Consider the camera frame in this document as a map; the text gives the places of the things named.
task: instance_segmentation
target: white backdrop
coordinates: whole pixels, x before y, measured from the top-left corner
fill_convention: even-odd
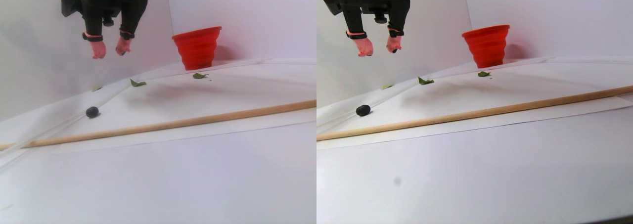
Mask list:
[[[511,26],[506,57],[630,56],[631,0],[468,0],[473,28]]]
[[[177,62],[167,0],[149,0],[132,52],[120,57],[120,17],[104,27],[105,59],[93,60],[84,22],[64,18],[60,0],[0,0],[0,120]]]
[[[319,107],[472,61],[461,37],[471,29],[466,0],[412,0],[403,50],[396,54],[385,47],[387,26],[364,15],[364,30],[374,46],[371,57],[358,57],[354,42],[344,34],[342,14],[333,16],[323,0],[316,11]]]
[[[222,26],[216,59],[316,57],[314,0],[169,0],[176,34]]]

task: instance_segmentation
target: black ball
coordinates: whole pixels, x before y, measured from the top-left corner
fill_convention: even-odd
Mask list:
[[[357,107],[357,115],[358,116],[365,116],[365,115],[369,115],[369,112],[371,111],[371,107],[369,107],[369,105],[361,105]]]
[[[99,109],[97,109],[97,107],[89,107],[88,109],[86,109],[86,116],[88,116],[88,118],[95,118],[97,116],[99,116]]]

